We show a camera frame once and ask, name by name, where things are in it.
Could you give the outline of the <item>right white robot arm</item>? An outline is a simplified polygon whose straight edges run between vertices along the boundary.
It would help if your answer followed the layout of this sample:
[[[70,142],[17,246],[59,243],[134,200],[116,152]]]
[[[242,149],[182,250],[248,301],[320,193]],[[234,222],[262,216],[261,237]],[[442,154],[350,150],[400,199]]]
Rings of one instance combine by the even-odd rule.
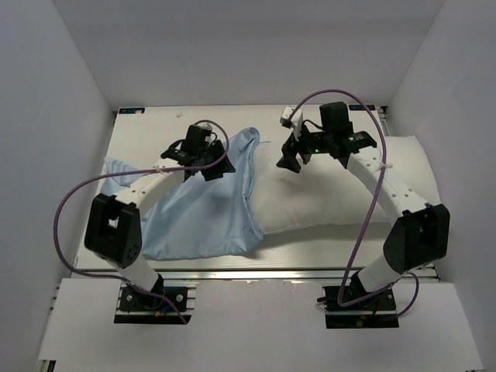
[[[285,107],[280,123],[292,133],[281,148],[279,168],[299,173],[312,156],[328,154],[355,176],[371,193],[366,220],[379,205],[391,223],[382,254],[364,269],[345,269],[336,303],[342,308],[369,308],[378,295],[411,270],[446,255],[450,213],[417,195],[387,163],[385,138],[378,141],[356,132],[347,105],[333,102],[319,108],[321,124],[311,132],[299,108]]]

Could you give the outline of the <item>light blue pillowcase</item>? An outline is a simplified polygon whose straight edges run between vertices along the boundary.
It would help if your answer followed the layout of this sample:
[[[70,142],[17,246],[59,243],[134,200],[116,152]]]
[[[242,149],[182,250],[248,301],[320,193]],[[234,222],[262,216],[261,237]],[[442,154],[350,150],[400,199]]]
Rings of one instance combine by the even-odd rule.
[[[254,155],[260,133],[250,127],[229,141],[235,170],[214,181],[200,174],[173,188],[141,222],[143,255],[148,260],[195,260],[245,255],[264,233],[256,222],[250,197],[254,189]]]

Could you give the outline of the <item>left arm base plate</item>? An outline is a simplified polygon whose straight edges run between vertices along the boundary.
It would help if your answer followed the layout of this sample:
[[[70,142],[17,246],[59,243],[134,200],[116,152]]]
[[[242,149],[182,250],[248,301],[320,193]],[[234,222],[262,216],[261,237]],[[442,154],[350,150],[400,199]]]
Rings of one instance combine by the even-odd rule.
[[[164,297],[181,313],[185,322],[171,305],[159,298],[148,298],[129,286],[122,286],[115,309],[115,324],[184,325],[191,320],[195,308],[196,288],[166,285]]]

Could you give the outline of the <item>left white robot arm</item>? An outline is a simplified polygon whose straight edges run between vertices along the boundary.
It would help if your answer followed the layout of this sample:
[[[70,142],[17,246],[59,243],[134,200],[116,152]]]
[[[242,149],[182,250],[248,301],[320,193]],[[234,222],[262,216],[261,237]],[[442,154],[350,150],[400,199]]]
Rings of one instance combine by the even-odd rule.
[[[227,156],[229,139],[220,140],[214,129],[226,134],[212,120],[190,125],[185,138],[171,144],[142,177],[113,195],[97,195],[91,203],[84,246],[137,290],[137,300],[145,308],[155,309],[165,298],[164,280],[142,254],[142,217],[176,185],[196,174],[212,181],[235,171]]]

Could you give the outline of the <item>white pillow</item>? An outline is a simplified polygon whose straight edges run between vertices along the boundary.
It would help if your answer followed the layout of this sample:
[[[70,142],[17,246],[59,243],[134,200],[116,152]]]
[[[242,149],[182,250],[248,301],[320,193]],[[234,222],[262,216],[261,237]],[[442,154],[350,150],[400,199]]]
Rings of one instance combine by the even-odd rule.
[[[440,202],[435,176],[414,136],[389,136],[387,159],[401,179],[419,196]],[[353,225],[364,220],[371,193],[338,160],[314,155],[296,174],[277,167],[281,141],[260,143],[254,150],[250,207],[265,234],[317,225]]]

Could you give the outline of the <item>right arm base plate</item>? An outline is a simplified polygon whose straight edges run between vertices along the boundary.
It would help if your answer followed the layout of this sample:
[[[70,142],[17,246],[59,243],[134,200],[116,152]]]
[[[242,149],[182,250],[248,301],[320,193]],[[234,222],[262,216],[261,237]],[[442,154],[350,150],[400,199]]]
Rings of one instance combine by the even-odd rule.
[[[396,302],[391,289],[348,307],[337,302],[339,286],[325,286],[316,304],[325,313],[327,329],[396,329],[399,327]]]

